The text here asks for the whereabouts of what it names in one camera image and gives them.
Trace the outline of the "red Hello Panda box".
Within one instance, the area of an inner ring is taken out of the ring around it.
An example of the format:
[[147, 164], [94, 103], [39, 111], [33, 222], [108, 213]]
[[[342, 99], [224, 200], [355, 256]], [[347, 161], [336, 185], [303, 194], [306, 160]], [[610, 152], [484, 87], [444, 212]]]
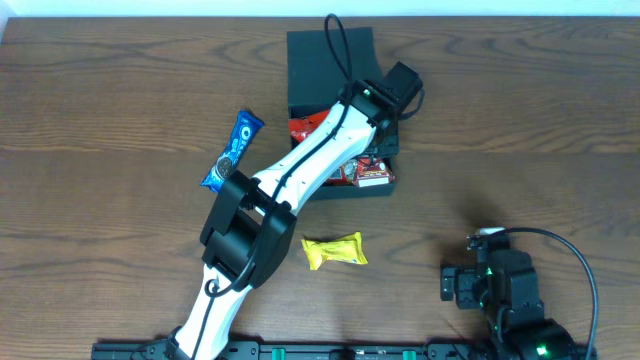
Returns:
[[386, 185], [395, 180], [390, 167], [380, 158], [350, 159], [342, 169], [347, 182], [360, 188]]

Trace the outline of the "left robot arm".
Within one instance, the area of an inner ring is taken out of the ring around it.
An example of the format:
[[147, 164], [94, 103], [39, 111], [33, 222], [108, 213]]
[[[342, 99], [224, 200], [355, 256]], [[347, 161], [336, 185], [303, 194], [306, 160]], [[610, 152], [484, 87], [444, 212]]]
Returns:
[[229, 175], [201, 232], [199, 294], [186, 323], [167, 339], [165, 358], [221, 354], [247, 294], [286, 256], [301, 208], [341, 165], [364, 153], [378, 132], [395, 126], [412, 99], [387, 81], [356, 81], [284, 158], [251, 177]]

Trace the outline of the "red snack bag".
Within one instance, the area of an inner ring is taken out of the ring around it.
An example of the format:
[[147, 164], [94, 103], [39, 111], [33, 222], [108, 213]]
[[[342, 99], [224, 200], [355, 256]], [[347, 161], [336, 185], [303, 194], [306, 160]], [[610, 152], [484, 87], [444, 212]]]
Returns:
[[[328, 114], [329, 110], [324, 110], [301, 118], [290, 119], [288, 126], [292, 147], [296, 147], [311, 135], [322, 124]], [[348, 180], [342, 166], [335, 170], [325, 181], [325, 185], [327, 186], [342, 186], [347, 184]]]

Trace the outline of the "blue Oreo cookie pack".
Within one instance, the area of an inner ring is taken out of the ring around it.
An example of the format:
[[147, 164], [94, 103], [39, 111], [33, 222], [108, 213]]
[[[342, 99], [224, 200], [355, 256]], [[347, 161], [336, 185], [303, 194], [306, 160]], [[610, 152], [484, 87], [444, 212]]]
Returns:
[[201, 181], [202, 187], [217, 193], [226, 179], [236, 170], [253, 139], [264, 126], [264, 122], [252, 112], [241, 110], [224, 150]]

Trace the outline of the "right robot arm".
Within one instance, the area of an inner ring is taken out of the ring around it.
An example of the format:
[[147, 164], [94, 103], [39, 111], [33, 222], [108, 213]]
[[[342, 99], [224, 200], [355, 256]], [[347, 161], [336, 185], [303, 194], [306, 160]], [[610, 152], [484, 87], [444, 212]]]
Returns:
[[440, 297], [461, 310], [478, 309], [489, 336], [477, 343], [438, 343], [441, 359], [580, 360], [587, 357], [568, 331], [545, 316], [538, 276], [529, 254], [483, 250], [474, 266], [444, 266]]

